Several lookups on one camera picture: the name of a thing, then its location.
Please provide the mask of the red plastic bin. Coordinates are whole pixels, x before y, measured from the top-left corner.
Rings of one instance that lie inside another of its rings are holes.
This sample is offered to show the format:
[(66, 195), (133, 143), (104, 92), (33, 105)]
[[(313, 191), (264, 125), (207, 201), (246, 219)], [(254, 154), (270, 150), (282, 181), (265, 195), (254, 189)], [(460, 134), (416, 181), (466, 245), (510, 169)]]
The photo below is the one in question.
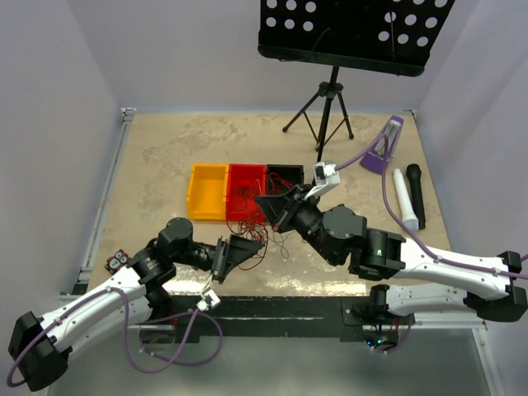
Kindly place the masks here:
[(227, 221), (238, 222), (257, 213), (255, 198), (266, 191), (266, 165), (231, 163), (227, 183)]

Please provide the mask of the orange plastic bin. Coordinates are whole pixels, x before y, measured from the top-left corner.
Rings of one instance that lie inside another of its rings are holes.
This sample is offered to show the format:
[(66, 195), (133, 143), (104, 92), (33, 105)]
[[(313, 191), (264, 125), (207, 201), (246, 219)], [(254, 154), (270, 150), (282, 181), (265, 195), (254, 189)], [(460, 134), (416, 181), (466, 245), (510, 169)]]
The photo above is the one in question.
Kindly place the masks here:
[(198, 221), (224, 221), (229, 165), (194, 163), (186, 194), (187, 215)]

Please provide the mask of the black plastic bin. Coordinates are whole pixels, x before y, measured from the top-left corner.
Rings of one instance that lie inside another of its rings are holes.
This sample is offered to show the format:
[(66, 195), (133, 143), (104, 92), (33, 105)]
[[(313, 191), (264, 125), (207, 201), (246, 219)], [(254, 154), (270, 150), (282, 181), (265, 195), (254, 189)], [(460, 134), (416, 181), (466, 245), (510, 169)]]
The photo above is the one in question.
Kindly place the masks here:
[(304, 184), (303, 165), (266, 165), (266, 193), (268, 195), (285, 194), (298, 184)]

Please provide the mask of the small brown cable clump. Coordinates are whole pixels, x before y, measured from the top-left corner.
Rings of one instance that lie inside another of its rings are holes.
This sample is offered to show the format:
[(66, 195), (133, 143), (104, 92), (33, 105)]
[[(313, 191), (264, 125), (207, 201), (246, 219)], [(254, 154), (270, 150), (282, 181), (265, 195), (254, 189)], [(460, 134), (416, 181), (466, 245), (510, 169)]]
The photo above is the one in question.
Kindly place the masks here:
[(258, 210), (255, 199), (262, 194), (260, 186), (240, 186), (233, 196), (233, 212), (237, 215), (247, 215)]

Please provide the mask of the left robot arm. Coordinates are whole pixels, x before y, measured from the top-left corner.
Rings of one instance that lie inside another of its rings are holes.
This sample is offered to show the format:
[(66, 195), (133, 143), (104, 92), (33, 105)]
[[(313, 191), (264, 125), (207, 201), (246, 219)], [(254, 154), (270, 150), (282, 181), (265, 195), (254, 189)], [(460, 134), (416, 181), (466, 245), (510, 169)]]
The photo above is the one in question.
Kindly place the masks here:
[(165, 322), (171, 304), (164, 285), (175, 277), (178, 264), (223, 283), (262, 247), (236, 234), (215, 245), (198, 243), (189, 219), (169, 220), (156, 238), (95, 289), (41, 316), (28, 311), (16, 320), (7, 349), (13, 359), (7, 386), (40, 391), (65, 373), (69, 358), (118, 327)]

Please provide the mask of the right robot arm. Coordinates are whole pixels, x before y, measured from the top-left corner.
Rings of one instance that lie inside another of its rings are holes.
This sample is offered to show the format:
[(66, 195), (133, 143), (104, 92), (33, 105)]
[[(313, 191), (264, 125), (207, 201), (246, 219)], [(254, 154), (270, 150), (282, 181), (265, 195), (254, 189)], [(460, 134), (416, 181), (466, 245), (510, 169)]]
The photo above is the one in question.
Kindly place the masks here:
[(376, 282), (366, 313), (378, 324), (423, 311), (472, 311), (499, 323), (518, 321), (527, 292), (516, 285), (521, 258), (506, 251), (476, 257), (422, 246), (412, 238), (368, 227), (344, 205), (318, 208), (309, 185), (255, 202), (277, 233), (295, 231), (331, 266), (347, 265), (355, 276)]

